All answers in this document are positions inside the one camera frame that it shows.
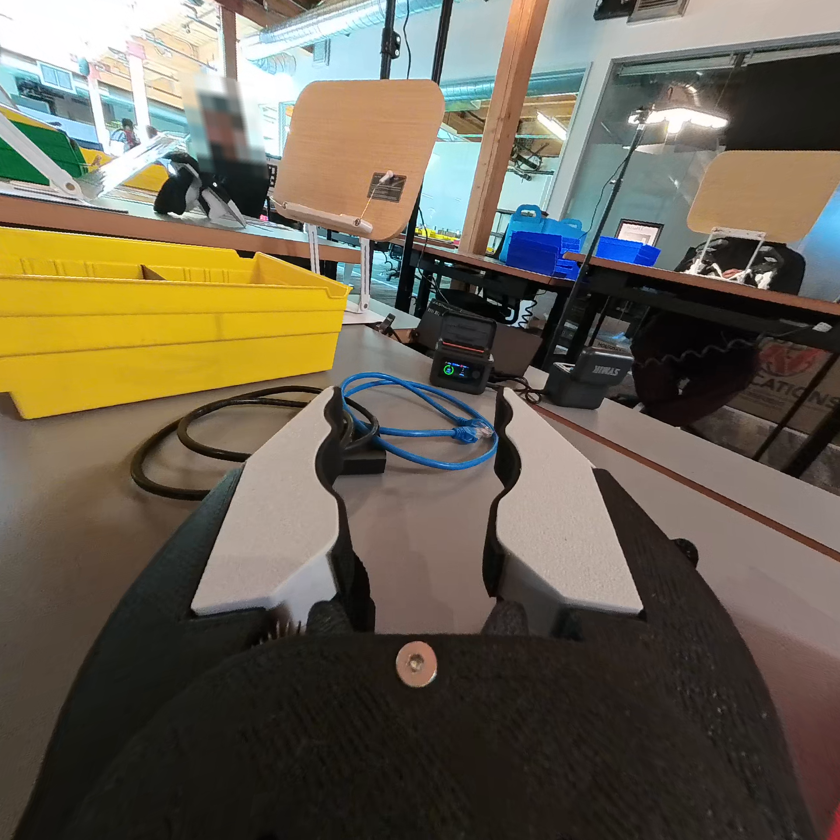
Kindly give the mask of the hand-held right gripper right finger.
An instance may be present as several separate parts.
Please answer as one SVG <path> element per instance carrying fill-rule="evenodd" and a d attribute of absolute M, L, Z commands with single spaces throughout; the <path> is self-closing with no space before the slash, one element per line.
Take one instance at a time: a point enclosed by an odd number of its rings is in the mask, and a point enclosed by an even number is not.
<path fill-rule="evenodd" d="M 494 471 L 482 559 L 488 595 L 531 634 L 557 634 L 573 611 L 636 619 L 642 598 L 595 468 L 511 388 L 497 393 Z"/>

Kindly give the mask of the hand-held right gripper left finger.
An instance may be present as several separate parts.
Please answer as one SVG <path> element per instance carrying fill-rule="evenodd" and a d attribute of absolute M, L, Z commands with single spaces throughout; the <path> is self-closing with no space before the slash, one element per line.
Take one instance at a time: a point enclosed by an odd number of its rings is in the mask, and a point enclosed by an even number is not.
<path fill-rule="evenodd" d="M 343 499 L 343 399 L 310 400 L 242 468 L 194 594 L 197 616 L 264 610 L 305 626 L 319 602 L 338 602 L 353 630 L 372 632 L 375 604 L 356 556 Z"/>

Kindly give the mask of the black ethernet splitter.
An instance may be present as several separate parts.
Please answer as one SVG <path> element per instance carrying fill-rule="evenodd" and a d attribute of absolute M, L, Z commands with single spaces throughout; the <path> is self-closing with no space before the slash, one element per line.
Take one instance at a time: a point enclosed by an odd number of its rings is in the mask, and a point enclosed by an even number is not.
<path fill-rule="evenodd" d="M 377 476 L 384 473 L 387 453 L 377 436 L 346 432 L 341 437 L 340 476 Z"/>

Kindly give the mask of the black battery charger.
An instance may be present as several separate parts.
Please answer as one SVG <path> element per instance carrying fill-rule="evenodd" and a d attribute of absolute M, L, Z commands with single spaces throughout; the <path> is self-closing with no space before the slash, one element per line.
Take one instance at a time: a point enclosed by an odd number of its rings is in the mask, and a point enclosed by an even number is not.
<path fill-rule="evenodd" d="M 552 364 L 542 395 L 556 406 L 595 410 L 607 391 L 623 382 L 633 363 L 626 353 L 586 348 L 574 363 Z"/>

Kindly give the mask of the black charging case with screen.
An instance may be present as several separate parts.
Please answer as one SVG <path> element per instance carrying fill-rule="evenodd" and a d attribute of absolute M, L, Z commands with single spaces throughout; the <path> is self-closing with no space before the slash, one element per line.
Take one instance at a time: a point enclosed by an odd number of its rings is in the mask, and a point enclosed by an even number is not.
<path fill-rule="evenodd" d="M 497 323 L 470 314 L 448 312 L 441 320 L 430 369 L 433 387 L 480 395 L 494 365 L 492 346 Z"/>

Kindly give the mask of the wooden table with black legs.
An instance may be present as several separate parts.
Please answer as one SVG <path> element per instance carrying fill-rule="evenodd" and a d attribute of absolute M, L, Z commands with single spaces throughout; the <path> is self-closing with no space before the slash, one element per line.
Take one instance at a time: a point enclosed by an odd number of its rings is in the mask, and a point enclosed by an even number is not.
<path fill-rule="evenodd" d="M 413 315 L 419 319 L 436 289 L 435 282 L 441 279 L 462 281 L 468 286 L 488 291 L 494 298 L 510 301 L 527 301 L 529 294 L 537 291 L 554 294 L 554 303 L 541 332 L 541 343 L 532 366 L 545 370 L 552 362 L 552 351 L 557 344 L 553 331 L 560 322 L 560 315 L 574 288 L 574 280 L 508 266 L 491 257 L 464 255 L 421 240 L 408 249 L 402 234 L 391 240 L 391 244 L 402 248 L 401 268 L 407 270 L 407 279 L 400 278 L 397 283 L 395 308 L 408 312 L 413 302 Z"/>
<path fill-rule="evenodd" d="M 838 361 L 838 303 L 730 284 L 706 276 L 637 266 L 593 257 L 579 297 L 583 313 L 564 361 L 576 361 L 595 317 L 611 301 L 641 305 L 645 315 L 672 312 L 730 329 L 757 333 L 760 344 L 772 339 L 828 351 Z"/>

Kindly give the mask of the tall blue bin stack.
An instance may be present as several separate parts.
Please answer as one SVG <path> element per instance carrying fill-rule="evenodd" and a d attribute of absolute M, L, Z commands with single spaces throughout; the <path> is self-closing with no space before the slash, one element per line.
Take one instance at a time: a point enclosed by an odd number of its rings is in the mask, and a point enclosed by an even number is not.
<path fill-rule="evenodd" d="M 511 215 L 499 260 L 542 276 L 575 280 L 580 267 L 564 255 L 580 254 L 585 237 L 583 223 L 577 218 L 551 219 L 539 206 L 520 205 Z"/>

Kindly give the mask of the low blue plastic bin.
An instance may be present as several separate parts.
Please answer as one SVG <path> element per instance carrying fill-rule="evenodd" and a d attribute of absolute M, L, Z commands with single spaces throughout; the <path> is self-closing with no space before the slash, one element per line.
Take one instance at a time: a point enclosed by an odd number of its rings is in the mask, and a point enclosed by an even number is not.
<path fill-rule="evenodd" d="M 601 236 L 598 238 L 595 256 L 626 264 L 655 266 L 660 249 L 644 242 Z"/>

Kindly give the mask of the framed tag sign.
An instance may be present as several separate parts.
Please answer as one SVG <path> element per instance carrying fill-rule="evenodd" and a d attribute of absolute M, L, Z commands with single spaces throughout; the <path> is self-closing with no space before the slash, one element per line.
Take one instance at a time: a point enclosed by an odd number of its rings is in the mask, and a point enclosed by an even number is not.
<path fill-rule="evenodd" d="M 664 225 L 661 223 L 622 218 L 617 226 L 615 237 L 626 242 L 656 248 L 663 230 Z"/>

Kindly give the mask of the black tripod stand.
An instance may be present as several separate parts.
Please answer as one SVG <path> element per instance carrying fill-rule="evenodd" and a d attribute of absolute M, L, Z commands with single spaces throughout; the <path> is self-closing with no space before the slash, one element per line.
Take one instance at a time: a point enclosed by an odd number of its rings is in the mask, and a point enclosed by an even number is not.
<path fill-rule="evenodd" d="M 570 312 L 570 309 L 575 304 L 576 299 L 580 296 L 580 293 L 583 288 L 583 281 L 588 274 L 589 266 L 592 262 L 592 258 L 595 255 L 598 243 L 602 237 L 602 232 L 606 225 L 606 221 L 611 211 L 613 210 L 613 205 L 615 204 L 617 196 L 620 193 L 621 188 L 623 186 L 628 166 L 638 146 L 641 144 L 642 138 L 644 137 L 644 132 L 646 130 L 646 127 L 648 126 L 648 122 L 651 116 L 653 115 L 653 112 L 654 106 L 650 104 L 644 108 L 640 108 L 634 114 L 637 120 L 633 140 L 628 148 L 625 157 L 622 160 L 622 163 L 617 168 L 616 173 L 614 174 L 614 177 L 611 180 L 611 193 L 606 202 L 604 211 L 600 219 L 598 220 L 598 224 L 595 227 L 595 231 L 591 235 L 590 245 L 584 255 L 582 263 L 580 264 L 579 274 L 574 279 L 574 282 L 571 288 L 568 290 L 567 294 L 565 295 L 564 299 L 561 298 L 561 295 L 558 295 L 556 297 L 552 309 L 549 312 L 549 316 L 542 333 L 542 342 L 539 351 L 537 352 L 534 358 L 534 360 L 537 363 L 538 369 L 541 371 L 548 370 L 548 365 L 553 359 L 554 350 L 557 345 L 557 340 L 559 338 L 559 335 L 562 333 L 565 320 Z"/>

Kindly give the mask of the long wooden desk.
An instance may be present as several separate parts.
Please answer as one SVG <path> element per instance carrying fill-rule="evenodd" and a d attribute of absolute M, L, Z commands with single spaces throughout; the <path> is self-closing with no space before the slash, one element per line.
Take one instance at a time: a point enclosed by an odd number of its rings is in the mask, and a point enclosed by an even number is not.
<path fill-rule="evenodd" d="M 198 286 L 308 283 L 304 234 L 267 223 L 244 230 L 197 217 L 157 216 L 150 206 L 60 202 L 2 193 L 2 280 L 173 280 Z"/>

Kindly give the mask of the black printed hoodie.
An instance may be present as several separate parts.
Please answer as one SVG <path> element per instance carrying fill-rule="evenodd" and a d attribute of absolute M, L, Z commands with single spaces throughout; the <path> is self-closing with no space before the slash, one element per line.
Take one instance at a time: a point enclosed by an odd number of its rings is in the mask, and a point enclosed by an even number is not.
<path fill-rule="evenodd" d="M 798 296 L 805 259 L 784 244 L 719 237 L 690 248 L 675 271 Z"/>

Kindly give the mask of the wooden pillar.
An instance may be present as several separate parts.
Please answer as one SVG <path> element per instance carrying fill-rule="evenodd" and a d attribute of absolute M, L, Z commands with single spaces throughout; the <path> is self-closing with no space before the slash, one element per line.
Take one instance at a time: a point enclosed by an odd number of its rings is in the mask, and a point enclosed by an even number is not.
<path fill-rule="evenodd" d="M 487 253 L 549 1 L 513 1 L 458 252 Z"/>

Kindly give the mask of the green plastic bin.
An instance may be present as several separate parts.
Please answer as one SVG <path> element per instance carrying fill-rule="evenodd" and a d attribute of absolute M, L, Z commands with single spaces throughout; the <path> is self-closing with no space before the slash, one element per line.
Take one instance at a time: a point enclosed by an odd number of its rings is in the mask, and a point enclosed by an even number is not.
<path fill-rule="evenodd" d="M 80 147 L 65 131 L 5 106 L 1 113 L 2 179 L 53 186 L 88 173 Z"/>

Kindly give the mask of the wall air vent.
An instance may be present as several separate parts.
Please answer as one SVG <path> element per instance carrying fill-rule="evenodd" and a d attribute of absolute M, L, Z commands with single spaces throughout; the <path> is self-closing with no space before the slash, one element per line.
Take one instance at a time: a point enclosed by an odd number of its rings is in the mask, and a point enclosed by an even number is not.
<path fill-rule="evenodd" d="M 685 15 L 689 1 L 634 1 L 627 19 L 628 25 L 653 23 Z"/>

